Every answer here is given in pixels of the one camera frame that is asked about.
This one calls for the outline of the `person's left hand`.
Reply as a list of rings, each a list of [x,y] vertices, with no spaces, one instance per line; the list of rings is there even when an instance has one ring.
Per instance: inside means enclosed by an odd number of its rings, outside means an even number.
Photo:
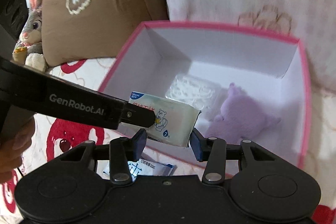
[[[14,139],[1,143],[1,184],[12,177],[12,170],[22,165],[22,153],[32,144],[35,119],[32,117],[15,135]]]

